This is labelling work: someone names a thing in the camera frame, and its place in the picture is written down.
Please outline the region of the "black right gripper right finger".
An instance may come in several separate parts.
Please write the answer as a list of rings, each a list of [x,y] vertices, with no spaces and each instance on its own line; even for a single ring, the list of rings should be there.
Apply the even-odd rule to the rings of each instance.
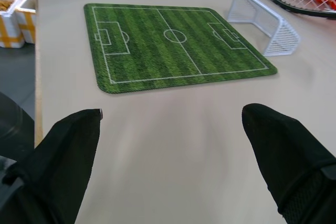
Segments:
[[[336,224],[336,157],[298,120],[251,103],[242,124],[287,224]]]

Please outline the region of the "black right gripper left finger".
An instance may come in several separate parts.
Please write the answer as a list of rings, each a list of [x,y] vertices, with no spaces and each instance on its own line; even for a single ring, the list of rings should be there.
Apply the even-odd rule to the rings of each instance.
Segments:
[[[102,118],[101,109],[68,115],[32,152],[0,172],[0,224],[75,224]]]

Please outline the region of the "white miniature soccer goal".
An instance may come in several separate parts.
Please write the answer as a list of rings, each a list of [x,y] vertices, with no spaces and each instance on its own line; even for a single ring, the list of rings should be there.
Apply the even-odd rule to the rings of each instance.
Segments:
[[[233,0],[227,15],[230,23],[252,24],[269,37],[263,55],[286,56],[299,46],[300,36],[278,13],[259,0]]]

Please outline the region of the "green soccer field mat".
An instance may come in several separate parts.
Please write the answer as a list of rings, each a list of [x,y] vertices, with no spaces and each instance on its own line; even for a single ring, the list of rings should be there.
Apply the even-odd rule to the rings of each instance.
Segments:
[[[85,4],[97,86],[109,94],[270,76],[277,68],[203,7]]]

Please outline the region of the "white foam box yellow tape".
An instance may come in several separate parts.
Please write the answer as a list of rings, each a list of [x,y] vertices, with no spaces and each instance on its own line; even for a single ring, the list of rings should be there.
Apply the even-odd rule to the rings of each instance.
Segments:
[[[22,0],[15,9],[18,26],[29,44],[35,44],[36,39],[36,3],[36,0]]]
[[[21,48],[25,40],[18,25],[15,9],[22,0],[1,1],[10,1],[11,4],[7,10],[1,10],[0,8],[0,47]]]

